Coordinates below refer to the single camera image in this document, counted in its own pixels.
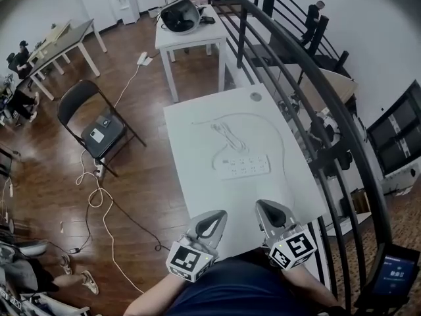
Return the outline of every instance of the white table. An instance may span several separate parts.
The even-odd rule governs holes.
[[[31,55],[28,58],[28,62],[29,64],[34,67],[34,59],[37,57],[39,59],[44,58],[44,54],[43,51],[47,49],[47,47],[49,45],[51,45],[52,43],[56,42],[63,34],[65,34],[67,31],[69,31],[69,29],[71,29],[70,26],[70,21],[67,21],[64,25],[58,25],[55,28],[53,28],[49,34],[45,37],[44,42],[37,48],[35,49]],[[62,54],[61,55],[63,57],[63,59],[67,62],[67,64],[70,63],[70,59],[67,57],[66,54]],[[63,69],[60,67],[60,65],[58,64],[58,62],[56,60],[53,61],[54,66],[57,68],[57,70],[60,72],[60,74],[64,74]],[[45,76],[42,72],[38,72],[37,75],[44,80]]]
[[[174,50],[182,48],[196,47],[198,45],[207,46],[207,55],[211,54],[211,45],[213,43],[219,46],[219,73],[218,73],[218,91],[224,91],[225,83],[225,62],[226,62],[226,39],[229,36],[221,19],[211,7],[205,5],[203,16],[210,16],[215,19],[214,24],[201,24],[192,33],[186,35],[178,35],[162,28],[162,19],[157,23],[157,36],[155,38],[155,47],[161,52],[162,62],[168,84],[170,85],[172,99],[178,102],[178,94],[174,78],[171,73],[170,61],[168,60],[168,52],[171,61],[175,62]]]
[[[95,29],[94,21],[89,20],[80,26],[76,27],[75,29],[69,30],[69,32],[63,36],[61,36],[55,43],[50,44],[47,47],[47,52],[43,54],[42,59],[38,59],[37,63],[34,65],[31,73],[30,78],[35,82],[35,84],[41,89],[41,91],[52,101],[54,100],[54,96],[47,90],[47,88],[38,80],[36,74],[39,73],[42,69],[44,69],[50,63],[55,62],[55,59],[63,54],[66,54],[68,51],[78,47],[81,51],[82,55],[85,57],[88,65],[91,67],[93,73],[96,76],[99,76],[99,70],[95,63],[92,61],[92,58],[89,56],[87,52],[83,40],[85,36],[91,31],[91,28],[95,34],[95,37],[98,40],[99,46],[103,50],[104,53],[107,52],[107,48],[99,32]],[[64,71],[59,65],[55,65],[59,72],[63,75]]]
[[[259,93],[262,99],[253,101],[250,98],[253,92]],[[235,115],[212,121],[229,114]],[[298,143],[263,84],[171,105],[164,108],[164,115],[189,216],[213,209],[228,212],[228,222],[218,246],[222,259],[261,246],[264,235],[255,214],[258,199],[289,206],[302,224],[326,212]],[[204,124],[193,124],[208,120],[210,122]],[[230,127],[249,148],[248,155],[266,154],[270,173],[219,179],[212,168],[212,158],[217,164],[218,159],[241,156],[232,149],[225,149],[214,157],[226,143],[224,137],[211,130],[211,124],[216,122],[225,122]]]

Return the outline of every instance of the white cable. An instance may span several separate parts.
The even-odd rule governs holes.
[[[8,182],[11,182],[12,184],[12,180],[10,177],[8,177],[8,179],[6,179],[5,181],[5,185],[3,186],[3,193],[1,194],[1,217],[4,218],[5,216],[5,212],[4,212],[4,204],[6,203],[5,201],[5,189],[6,189],[6,185]]]
[[[127,277],[127,275],[124,273],[124,271],[120,268],[120,266],[118,265],[118,263],[116,262],[116,260],[115,260],[115,258],[114,258],[114,236],[112,236],[112,234],[111,234],[111,232],[110,232],[110,230],[108,229],[108,226],[107,226],[107,224],[105,223],[105,218],[107,217],[107,215],[108,215],[108,213],[109,213],[109,211],[111,210],[111,207],[112,207],[112,205],[114,204],[114,199],[112,198],[112,196],[109,194],[109,192],[106,190],[106,189],[104,189],[104,188],[102,188],[102,187],[100,187],[100,185],[99,185],[99,181],[98,181],[98,177],[97,176],[95,176],[93,173],[90,173],[90,172],[86,172],[86,170],[85,170],[85,165],[84,165],[84,161],[83,161],[83,159],[82,159],[82,157],[84,156],[84,153],[86,152],[86,149],[85,150],[83,150],[83,152],[80,154],[80,164],[82,165],[82,168],[83,168],[83,173],[76,179],[76,185],[77,186],[79,186],[81,183],[82,183],[82,181],[84,180],[84,177],[85,177],[85,175],[86,174],[88,174],[88,175],[90,175],[90,176],[92,176],[92,177],[94,177],[95,178],[95,180],[97,181],[97,188],[94,190],[94,191],[92,191],[91,192],[91,194],[89,195],[89,197],[88,197],[88,199],[87,199],[87,202],[89,203],[89,206],[91,206],[92,208],[98,208],[98,207],[100,207],[100,206],[102,206],[102,204],[103,204],[103,201],[104,201],[104,195],[103,195],[103,192],[105,193],[105,194],[107,194],[109,197],[110,197],[110,200],[111,200],[111,204],[110,204],[110,206],[108,207],[108,209],[107,209],[107,212],[105,212],[105,214],[104,214],[104,216],[103,216],[103,223],[104,223],[104,227],[105,227],[105,229],[107,230],[107,233],[109,234],[109,236],[111,237],[111,240],[112,240],[112,244],[111,244],[111,250],[112,250],[112,261],[114,262],[114,264],[117,266],[117,268],[120,270],[120,272],[123,274],[123,276],[127,279],[127,281],[129,281],[130,282],[130,284],[136,289],[136,290],[138,290],[139,292],[141,292],[142,294],[144,294],[144,292],[142,291],[142,290],[140,290],[133,282],[132,282],[132,280],[130,280],[128,277]],[[92,198],[92,196],[95,194],[95,193],[97,193],[99,191],[99,193],[101,194],[101,201],[100,201],[100,203],[98,204],[98,205],[93,205],[92,204],[92,202],[91,202],[91,198]]]
[[[218,157],[218,155],[221,153],[221,152],[223,152],[228,146],[230,147],[230,148],[232,148],[234,151],[236,151],[237,153],[239,153],[239,154],[247,154],[248,152],[249,152],[249,148],[245,145],[245,143],[242,141],[242,140],[240,140],[237,136],[235,136],[233,133],[232,133],[232,131],[231,131],[231,129],[230,129],[230,127],[226,124],[226,123],[224,123],[224,122],[222,122],[222,123],[220,123],[220,124],[218,124],[218,123],[216,123],[216,124],[212,124],[211,126],[210,126],[210,128],[212,129],[212,130],[214,130],[214,131],[216,131],[216,132],[218,132],[221,136],[223,136],[224,138],[225,138],[225,140],[226,140],[226,144],[225,144],[225,146],[222,148],[222,149],[220,149],[220,150],[218,150],[214,155],[213,155],[213,157],[212,157],[212,160],[211,160],[211,165],[212,165],[212,168],[215,170],[215,166],[214,166],[214,164],[215,164],[215,160],[216,160],[216,158]]]
[[[117,99],[117,102],[114,104],[114,108],[117,106],[118,102],[121,100],[121,97],[123,96],[123,93],[124,93],[124,92],[126,91],[126,89],[128,88],[128,86],[129,86],[130,82],[131,82],[131,81],[132,81],[132,80],[136,77],[137,72],[139,71],[139,67],[140,67],[140,65],[137,65],[136,72],[134,73],[134,75],[132,76],[132,78],[131,78],[131,79],[129,79],[129,82],[127,82],[126,87],[123,89],[123,91],[121,92],[120,97]]]
[[[284,145],[284,139],[282,138],[282,135],[279,132],[278,128],[275,126],[275,124],[273,124],[272,122],[270,122],[270,120],[268,120],[266,117],[260,116],[260,115],[258,115],[256,113],[230,113],[228,115],[223,115],[223,116],[220,116],[220,117],[216,117],[214,119],[204,120],[203,122],[192,122],[192,125],[206,124],[206,123],[209,123],[209,122],[214,122],[216,120],[224,119],[226,117],[239,116],[239,115],[252,116],[252,117],[257,117],[259,119],[262,119],[265,122],[267,122],[278,133],[278,136],[279,136],[279,138],[281,140],[281,144],[282,144],[282,169],[283,169],[283,172],[284,172],[285,181],[287,182],[287,185],[288,185],[288,190],[289,190],[289,192],[291,194],[291,197],[293,198],[293,206],[292,206],[292,208],[294,208],[295,207],[295,195],[294,195],[294,192],[291,190],[291,186],[289,185],[289,182],[288,182],[288,177],[287,177],[287,175],[285,173],[285,145]],[[219,153],[221,153],[222,151],[224,151],[227,146],[228,145],[226,145],[224,148],[222,148],[221,150],[219,150],[218,152],[216,152],[216,154],[213,156],[213,158],[212,158],[212,167],[213,167],[214,160],[216,159],[216,156]]]

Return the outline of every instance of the chair backrest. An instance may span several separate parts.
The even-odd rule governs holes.
[[[92,96],[101,93],[98,86],[88,80],[82,80],[72,86],[61,98],[57,110],[57,117],[61,124],[67,128],[69,120],[74,113]]]
[[[11,53],[8,57],[7,57],[7,62],[9,63],[8,68],[11,71],[14,71],[15,73],[19,74],[19,70],[18,70],[18,61],[16,60],[16,55],[14,53]]]

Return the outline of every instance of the chair seat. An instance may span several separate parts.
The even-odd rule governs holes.
[[[120,140],[120,138],[125,135],[127,130],[124,123],[116,115],[112,114],[110,109],[105,109],[101,113],[101,116],[110,121],[106,128],[95,120],[89,124],[80,135],[86,145],[87,151],[93,158],[97,159],[101,159],[104,155],[106,155],[107,152]],[[104,135],[100,142],[97,142],[91,136],[94,129],[97,129]]]

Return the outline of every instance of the small screen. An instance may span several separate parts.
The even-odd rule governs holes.
[[[385,256],[373,293],[406,296],[410,290],[414,268],[415,262],[413,261]]]

